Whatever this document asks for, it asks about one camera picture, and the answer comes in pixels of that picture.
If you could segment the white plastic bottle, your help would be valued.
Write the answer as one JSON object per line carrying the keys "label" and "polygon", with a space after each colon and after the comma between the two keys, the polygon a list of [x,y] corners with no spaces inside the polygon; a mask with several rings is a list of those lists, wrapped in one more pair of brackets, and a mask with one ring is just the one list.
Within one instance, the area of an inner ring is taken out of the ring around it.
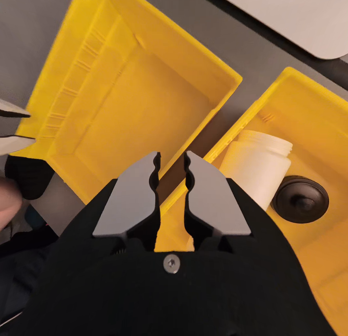
{"label": "white plastic bottle", "polygon": [[284,139],[244,129],[229,144],[219,170],[266,211],[289,170],[292,148]]}

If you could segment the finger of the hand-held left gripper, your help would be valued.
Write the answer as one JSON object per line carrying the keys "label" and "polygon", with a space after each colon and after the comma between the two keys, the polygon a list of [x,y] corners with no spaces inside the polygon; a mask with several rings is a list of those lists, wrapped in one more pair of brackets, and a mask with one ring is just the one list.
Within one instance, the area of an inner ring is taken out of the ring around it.
{"label": "finger of the hand-held left gripper", "polygon": [[25,109],[7,102],[3,99],[0,100],[0,116],[5,118],[29,118],[30,113]]}
{"label": "finger of the hand-held left gripper", "polygon": [[29,147],[36,142],[35,138],[24,136],[1,136],[0,137],[0,156],[8,155]]}

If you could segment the yellow plastic bin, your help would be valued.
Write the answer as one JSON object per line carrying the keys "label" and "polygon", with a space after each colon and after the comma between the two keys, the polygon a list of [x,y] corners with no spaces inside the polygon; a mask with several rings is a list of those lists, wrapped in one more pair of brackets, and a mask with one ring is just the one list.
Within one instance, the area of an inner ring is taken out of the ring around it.
{"label": "yellow plastic bin", "polygon": [[243,128],[291,142],[287,175],[309,178],[327,191],[328,210],[312,223],[291,223],[271,207],[267,214],[295,251],[326,319],[337,335],[347,335],[347,101],[288,67],[204,159],[219,168]]}
{"label": "yellow plastic bin", "polygon": [[242,77],[146,0],[72,0],[29,99],[16,157],[89,203],[153,151],[169,170]]}

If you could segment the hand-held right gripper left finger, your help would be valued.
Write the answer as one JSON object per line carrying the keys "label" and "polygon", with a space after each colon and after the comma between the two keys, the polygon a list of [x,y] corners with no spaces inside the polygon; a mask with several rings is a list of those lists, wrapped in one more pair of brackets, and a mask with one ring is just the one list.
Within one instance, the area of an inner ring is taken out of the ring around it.
{"label": "hand-held right gripper left finger", "polygon": [[160,161],[160,153],[151,152],[120,174],[93,237],[130,237],[159,211]]}

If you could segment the black textured pad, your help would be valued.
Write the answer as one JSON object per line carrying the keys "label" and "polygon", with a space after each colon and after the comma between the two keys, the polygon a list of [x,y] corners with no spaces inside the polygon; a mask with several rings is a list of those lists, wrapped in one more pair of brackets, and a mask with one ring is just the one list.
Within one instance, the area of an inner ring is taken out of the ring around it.
{"label": "black textured pad", "polygon": [[5,177],[16,183],[26,200],[39,199],[55,174],[44,160],[12,155],[7,157],[4,172]]}

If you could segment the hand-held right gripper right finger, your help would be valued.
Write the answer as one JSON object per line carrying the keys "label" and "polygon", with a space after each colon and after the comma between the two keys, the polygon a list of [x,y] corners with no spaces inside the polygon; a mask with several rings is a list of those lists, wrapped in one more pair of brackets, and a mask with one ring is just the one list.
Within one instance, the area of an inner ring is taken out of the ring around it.
{"label": "hand-held right gripper right finger", "polygon": [[192,151],[185,152],[185,230],[193,239],[248,236],[251,229],[227,178]]}

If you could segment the black bottle lid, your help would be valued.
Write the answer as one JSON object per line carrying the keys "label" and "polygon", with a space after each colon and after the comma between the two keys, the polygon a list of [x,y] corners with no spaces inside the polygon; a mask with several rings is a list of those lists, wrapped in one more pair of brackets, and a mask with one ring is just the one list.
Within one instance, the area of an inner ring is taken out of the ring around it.
{"label": "black bottle lid", "polygon": [[303,176],[289,175],[282,180],[270,205],[284,220],[308,224],[324,216],[329,196],[319,183]]}

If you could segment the person's left hand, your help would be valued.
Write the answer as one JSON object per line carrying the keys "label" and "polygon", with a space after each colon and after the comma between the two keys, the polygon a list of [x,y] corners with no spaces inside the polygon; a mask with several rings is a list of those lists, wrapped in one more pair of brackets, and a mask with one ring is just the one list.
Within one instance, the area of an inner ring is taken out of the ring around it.
{"label": "person's left hand", "polygon": [[22,194],[13,180],[0,178],[0,230],[4,229],[19,212],[23,204]]}

